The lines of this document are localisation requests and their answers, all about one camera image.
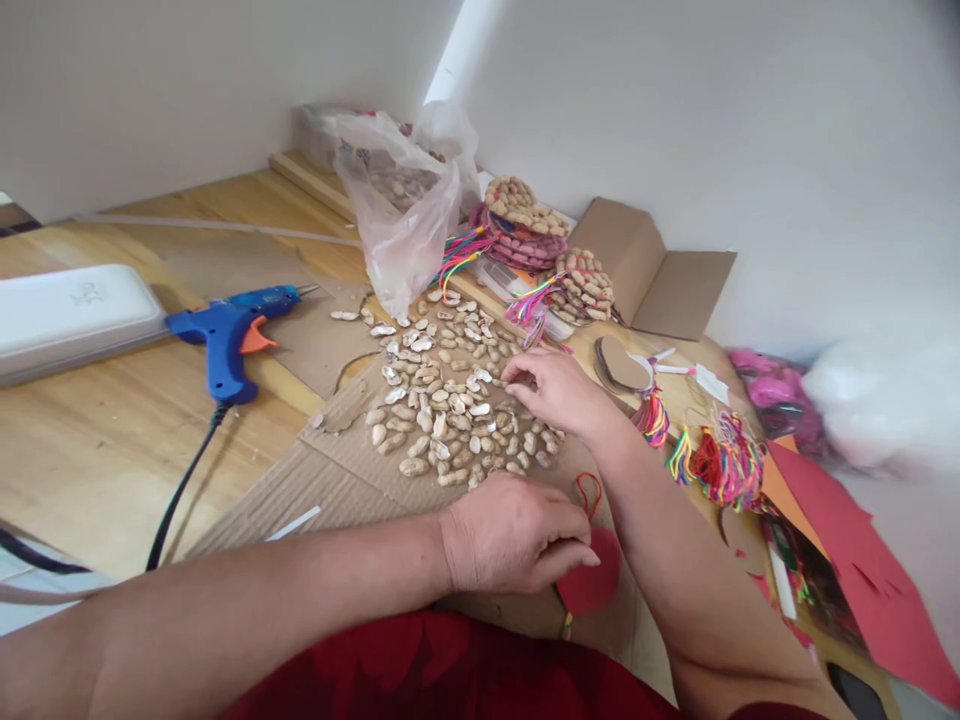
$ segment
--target person's left hand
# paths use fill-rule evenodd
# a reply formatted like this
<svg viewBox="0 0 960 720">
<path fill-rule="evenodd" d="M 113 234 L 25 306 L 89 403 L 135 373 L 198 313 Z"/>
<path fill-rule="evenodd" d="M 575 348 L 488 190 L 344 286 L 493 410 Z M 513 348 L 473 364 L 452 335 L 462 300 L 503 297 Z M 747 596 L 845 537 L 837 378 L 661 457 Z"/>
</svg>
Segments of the person's left hand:
<svg viewBox="0 0 960 720">
<path fill-rule="evenodd" d="M 597 566 L 590 521 L 554 487 L 500 471 L 440 515 L 453 589 L 539 592 L 580 565 Z"/>
</svg>

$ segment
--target plastic container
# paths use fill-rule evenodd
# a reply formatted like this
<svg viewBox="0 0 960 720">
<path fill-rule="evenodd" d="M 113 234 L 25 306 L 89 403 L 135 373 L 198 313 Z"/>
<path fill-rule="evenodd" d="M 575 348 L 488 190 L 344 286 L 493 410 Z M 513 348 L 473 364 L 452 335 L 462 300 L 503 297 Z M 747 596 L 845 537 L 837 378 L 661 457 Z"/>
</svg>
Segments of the plastic container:
<svg viewBox="0 0 960 720">
<path fill-rule="evenodd" d="M 98 360 L 169 334 L 167 314 L 126 265 L 0 281 L 0 385 Z"/>
</svg>

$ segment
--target glue gun cord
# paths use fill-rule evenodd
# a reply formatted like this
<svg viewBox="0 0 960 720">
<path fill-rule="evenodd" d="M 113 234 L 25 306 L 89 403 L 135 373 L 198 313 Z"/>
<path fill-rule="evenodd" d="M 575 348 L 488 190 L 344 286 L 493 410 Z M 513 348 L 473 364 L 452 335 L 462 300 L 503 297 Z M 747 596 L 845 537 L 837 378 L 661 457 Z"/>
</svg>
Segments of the glue gun cord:
<svg viewBox="0 0 960 720">
<path fill-rule="evenodd" d="M 160 527 L 157 528 L 157 535 L 153 539 L 153 547 L 150 548 L 150 558 L 147 560 L 146 572 L 156 570 L 157 567 L 159 567 L 160 556 L 163 554 L 163 544 L 167 540 L 167 531 L 170 529 L 170 523 L 173 522 L 173 515 L 177 511 L 177 505 L 180 504 L 180 497 L 183 495 L 183 490 L 187 487 L 187 483 L 190 481 L 190 476 L 193 475 L 193 471 L 196 470 L 197 464 L 200 462 L 200 458 L 203 457 L 203 453 L 206 451 L 207 445 L 209 445 L 210 441 L 213 439 L 214 433 L 217 431 L 217 428 L 220 427 L 220 424 L 223 422 L 223 418 L 226 417 L 227 412 L 232 407 L 233 403 L 217 403 L 217 409 L 213 413 L 213 417 L 210 418 L 210 429 L 207 430 L 207 436 L 200 444 L 200 449 L 197 450 L 197 454 L 193 456 L 190 467 L 188 467 L 187 471 L 183 474 L 183 479 L 180 481 L 180 484 L 174 491 L 173 497 L 170 498 L 170 504 L 167 505 L 167 511 L 163 514 L 163 520 L 160 521 Z"/>
</svg>

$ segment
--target orange trigger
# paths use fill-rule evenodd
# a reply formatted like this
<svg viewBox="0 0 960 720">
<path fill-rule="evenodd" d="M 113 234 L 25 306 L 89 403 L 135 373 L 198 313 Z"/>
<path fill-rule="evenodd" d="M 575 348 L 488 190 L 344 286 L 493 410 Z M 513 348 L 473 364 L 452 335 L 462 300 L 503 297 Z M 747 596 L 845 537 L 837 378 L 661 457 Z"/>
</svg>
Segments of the orange trigger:
<svg viewBox="0 0 960 720">
<path fill-rule="evenodd" d="M 267 321 L 266 316 L 261 315 L 250 323 L 250 328 L 240 344 L 240 354 L 250 355 L 251 353 L 266 350 L 268 347 L 280 347 L 270 338 L 265 338 L 260 334 L 260 326 Z"/>
</svg>

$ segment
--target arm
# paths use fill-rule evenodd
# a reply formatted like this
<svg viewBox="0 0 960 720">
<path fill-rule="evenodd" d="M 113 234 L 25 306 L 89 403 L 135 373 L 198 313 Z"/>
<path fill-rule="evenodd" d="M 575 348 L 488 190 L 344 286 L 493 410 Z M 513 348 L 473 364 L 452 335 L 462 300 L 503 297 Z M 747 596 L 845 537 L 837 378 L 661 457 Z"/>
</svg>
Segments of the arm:
<svg viewBox="0 0 960 720">
<path fill-rule="evenodd" d="M 0 707 L 209 717 L 340 630 L 456 590 L 537 592 L 599 562 L 589 539 L 562 493 L 503 474 L 439 514 L 169 566 L 0 638 Z"/>
<path fill-rule="evenodd" d="M 513 358 L 502 377 L 513 383 L 510 394 L 579 437 L 597 460 L 685 712 L 721 720 L 753 702 L 779 701 L 828 718 L 852 717 L 660 456 L 573 358 L 531 351 Z"/>
</svg>

